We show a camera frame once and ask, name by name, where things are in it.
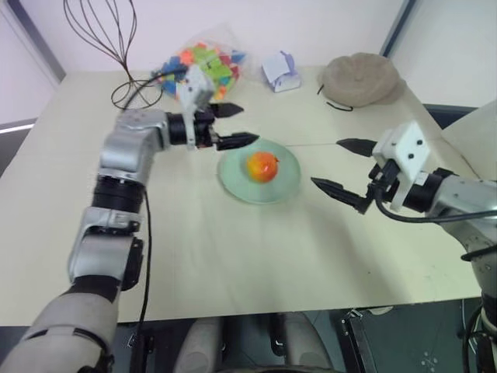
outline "white wall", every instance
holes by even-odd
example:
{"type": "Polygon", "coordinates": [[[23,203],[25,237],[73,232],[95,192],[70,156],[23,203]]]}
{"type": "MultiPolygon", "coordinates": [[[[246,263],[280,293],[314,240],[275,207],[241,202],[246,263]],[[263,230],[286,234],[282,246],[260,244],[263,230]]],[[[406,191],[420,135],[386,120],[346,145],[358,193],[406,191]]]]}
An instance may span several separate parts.
{"type": "Polygon", "coordinates": [[[38,117],[54,88],[0,13],[0,124],[38,117]]]}
{"type": "MultiPolygon", "coordinates": [[[[77,0],[70,2],[78,9],[77,0]]],[[[104,2],[92,3],[99,12],[105,10],[104,2]]],[[[117,3],[127,8],[127,0],[117,3]]],[[[66,70],[119,68],[74,35],[61,0],[22,0],[22,4],[66,70]]],[[[220,23],[229,23],[241,46],[257,58],[284,49],[298,64],[327,64],[357,51],[377,53],[402,0],[139,0],[134,4],[138,28],[130,66],[152,69],[191,36],[220,23]]]]}
{"type": "Polygon", "coordinates": [[[497,1],[420,0],[392,60],[423,103],[485,105],[497,97],[497,1]]]}

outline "wire whisk sculpture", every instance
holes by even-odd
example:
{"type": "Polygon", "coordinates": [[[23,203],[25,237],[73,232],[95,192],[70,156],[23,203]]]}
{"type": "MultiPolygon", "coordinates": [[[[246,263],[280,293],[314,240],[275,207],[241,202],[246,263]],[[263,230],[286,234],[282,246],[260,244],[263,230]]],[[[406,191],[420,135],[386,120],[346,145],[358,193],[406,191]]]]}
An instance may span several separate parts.
{"type": "Polygon", "coordinates": [[[143,93],[142,85],[147,84],[146,79],[135,79],[130,73],[128,67],[128,54],[131,43],[137,32],[137,13],[134,8],[133,0],[120,0],[120,3],[129,4],[129,15],[123,17],[123,11],[117,6],[116,0],[105,0],[93,2],[92,0],[63,0],[64,15],[72,30],[80,39],[94,47],[96,50],[104,53],[121,65],[126,72],[127,82],[116,87],[110,99],[114,106],[120,109],[126,109],[124,104],[130,95],[139,91],[137,98],[141,100],[141,105],[135,108],[146,108],[157,103],[162,96],[162,91],[153,85],[143,88],[154,90],[154,99],[147,99],[143,93]],[[123,18],[131,18],[129,30],[123,31],[123,18]],[[103,19],[110,19],[103,24],[103,19]]]}

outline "green plate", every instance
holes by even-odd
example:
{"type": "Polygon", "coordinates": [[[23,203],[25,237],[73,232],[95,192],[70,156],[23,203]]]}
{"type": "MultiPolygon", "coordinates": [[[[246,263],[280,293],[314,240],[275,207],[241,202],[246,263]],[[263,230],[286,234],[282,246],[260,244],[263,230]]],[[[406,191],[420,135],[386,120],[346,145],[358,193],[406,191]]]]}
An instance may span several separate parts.
{"type": "Polygon", "coordinates": [[[301,181],[301,168],[295,155],[282,145],[261,138],[244,148],[225,152],[217,170],[226,190],[251,204],[283,200],[297,192],[301,181]],[[258,183],[247,173],[246,160],[255,152],[271,152],[279,160],[278,173],[268,183],[258,183]]]}

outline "beige hat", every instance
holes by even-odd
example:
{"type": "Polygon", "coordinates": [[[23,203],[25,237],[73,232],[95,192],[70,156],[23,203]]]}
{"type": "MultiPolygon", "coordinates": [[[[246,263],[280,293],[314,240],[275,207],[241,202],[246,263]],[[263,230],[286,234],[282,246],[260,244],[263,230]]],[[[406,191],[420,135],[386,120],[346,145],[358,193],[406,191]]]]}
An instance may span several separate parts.
{"type": "Polygon", "coordinates": [[[334,59],[323,71],[322,83],[326,97],[352,107],[393,103],[405,88],[390,60],[369,53],[334,59]]]}

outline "white paper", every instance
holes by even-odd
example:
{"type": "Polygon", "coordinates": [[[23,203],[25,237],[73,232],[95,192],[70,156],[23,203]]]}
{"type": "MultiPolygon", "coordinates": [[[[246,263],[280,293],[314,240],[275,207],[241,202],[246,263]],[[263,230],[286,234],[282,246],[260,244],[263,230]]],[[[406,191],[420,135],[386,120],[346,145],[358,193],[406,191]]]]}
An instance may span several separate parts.
{"type": "Polygon", "coordinates": [[[274,85],[274,92],[288,91],[301,86],[301,77],[299,75],[285,75],[277,79],[274,85]]]}
{"type": "Polygon", "coordinates": [[[267,80],[270,83],[273,83],[281,75],[290,72],[290,68],[287,64],[287,59],[281,53],[275,54],[264,60],[264,62],[262,63],[262,69],[264,70],[264,74],[266,74],[267,80]]]}

